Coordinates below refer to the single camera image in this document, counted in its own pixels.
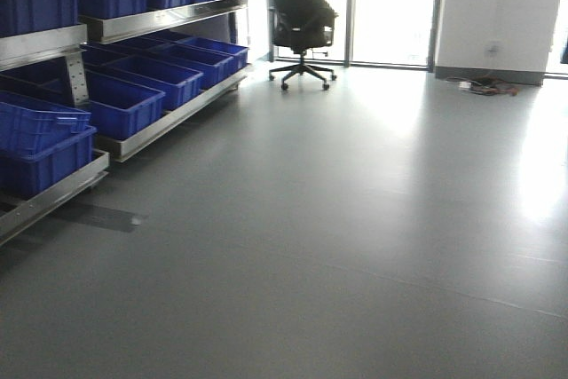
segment gray floor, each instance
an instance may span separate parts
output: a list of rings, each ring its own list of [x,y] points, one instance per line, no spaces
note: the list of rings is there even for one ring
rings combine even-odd
[[[264,67],[0,249],[0,377],[568,377],[568,82]]]

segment glass window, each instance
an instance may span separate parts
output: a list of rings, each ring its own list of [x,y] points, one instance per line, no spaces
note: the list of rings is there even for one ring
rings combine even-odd
[[[428,64],[434,0],[356,0],[353,61]]]
[[[560,0],[552,47],[548,55],[549,73],[568,74],[568,64],[560,62],[566,48],[566,40],[568,40],[568,0]]]

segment glass door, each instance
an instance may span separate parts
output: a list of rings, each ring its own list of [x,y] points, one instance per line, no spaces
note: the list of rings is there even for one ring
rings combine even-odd
[[[318,60],[345,66],[433,67],[439,0],[327,0],[338,12],[334,45]],[[278,49],[281,58],[293,57]]]

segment sunlight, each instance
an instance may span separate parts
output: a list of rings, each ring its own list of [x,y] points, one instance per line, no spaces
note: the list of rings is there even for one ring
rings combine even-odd
[[[566,189],[568,100],[558,93],[538,97],[520,165],[523,210],[538,220],[550,216]]]

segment window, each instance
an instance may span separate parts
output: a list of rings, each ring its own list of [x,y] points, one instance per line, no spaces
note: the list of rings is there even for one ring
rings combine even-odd
[[[353,61],[426,66],[434,0],[357,0]]]

